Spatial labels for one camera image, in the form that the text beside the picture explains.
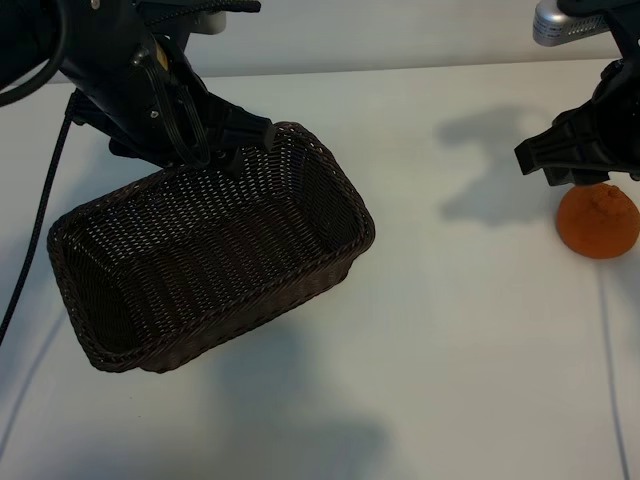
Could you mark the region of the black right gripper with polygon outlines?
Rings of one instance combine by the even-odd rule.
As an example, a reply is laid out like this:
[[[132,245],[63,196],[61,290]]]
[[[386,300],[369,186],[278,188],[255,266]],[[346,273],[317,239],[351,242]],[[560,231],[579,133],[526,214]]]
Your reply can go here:
[[[610,179],[610,160],[613,170],[639,180],[639,76],[627,75],[623,59],[612,61],[592,101],[596,110],[588,101],[562,112],[514,149],[523,175],[542,170],[552,187],[592,186]]]

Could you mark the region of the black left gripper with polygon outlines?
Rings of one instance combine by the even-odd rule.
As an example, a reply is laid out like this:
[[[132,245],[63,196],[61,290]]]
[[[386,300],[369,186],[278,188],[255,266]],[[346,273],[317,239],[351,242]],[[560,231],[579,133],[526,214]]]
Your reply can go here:
[[[240,148],[270,151],[274,124],[208,94],[184,54],[194,20],[216,1],[71,1],[61,66],[84,98],[76,121],[110,139],[116,156],[162,168],[204,167],[211,148],[241,177]]]

